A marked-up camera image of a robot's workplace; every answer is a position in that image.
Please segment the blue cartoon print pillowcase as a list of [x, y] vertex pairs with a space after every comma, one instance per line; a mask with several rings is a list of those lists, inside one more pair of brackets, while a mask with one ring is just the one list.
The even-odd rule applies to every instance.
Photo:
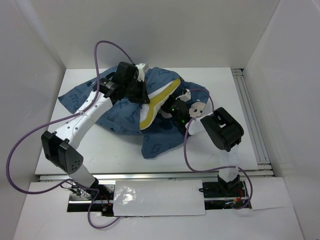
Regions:
[[[180, 96], [183, 89], [193, 90], [191, 100], [187, 102], [187, 105], [191, 106], [196, 100], [207, 104], [209, 92], [206, 88], [193, 82], [186, 82], [176, 72], [159, 67], [150, 68], [145, 73], [147, 94], [151, 94], [177, 78], [181, 79], [181, 83], [172, 95]], [[93, 78], [74, 87], [58, 98], [60, 103], [69, 112], [77, 113], [89, 97], [96, 81]], [[119, 135], [142, 135], [141, 153], [145, 159], [153, 159], [184, 142], [184, 136], [178, 130], [171, 115], [162, 113], [161, 109], [157, 112], [152, 124], [148, 128], [140, 130], [141, 106], [142, 104], [132, 103], [123, 98], [105, 112], [95, 124]]]

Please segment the white pillow yellow edge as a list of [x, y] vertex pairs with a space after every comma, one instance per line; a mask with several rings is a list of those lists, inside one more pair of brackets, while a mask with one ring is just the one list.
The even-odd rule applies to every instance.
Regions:
[[145, 130], [152, 124], [161, 106], [168, 100], [169, 96], [174, 93], [180, 84], [181, 78], [178, 77], [148, 95], [150, 103], [142, 104], [140, 109], [140, 130]]

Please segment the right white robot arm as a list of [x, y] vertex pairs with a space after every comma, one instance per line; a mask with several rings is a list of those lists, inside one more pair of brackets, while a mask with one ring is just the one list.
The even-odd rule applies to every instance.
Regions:
[[184, 157], [187, 158], [187, 139], [206, 132], [213, 145], [220, 150], [220, 164], [217, 168], [217, 184], [220, 194], [230, 196], [240, 182], [237, 165], [239, 145], [244, 135], [243, 127], [223, 108], [213, 109], [203, 115], [206, 104], [197, 99], [191, 106], [193, 90], [184, 89], [182, 95], [171, 95], [161, 106], [161, 112], [170, 114], [183, 135]]

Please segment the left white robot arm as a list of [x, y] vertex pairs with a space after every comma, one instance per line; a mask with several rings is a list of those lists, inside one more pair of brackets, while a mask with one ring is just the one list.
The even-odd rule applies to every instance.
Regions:
[[114, 73], [97, 79], [71, 120], [54, 132], [45, 131], [41, 136], [45, 158], [79, 185], [81, 194], [88, 200], [97, 197], [99, 181], [84, 166], [84, 158], [77, 148], [90, 128], [116, 102], [128, 99], [134, 104], [150, 103], [145, 82], [148, 69], [146, 63], [120, 62]]

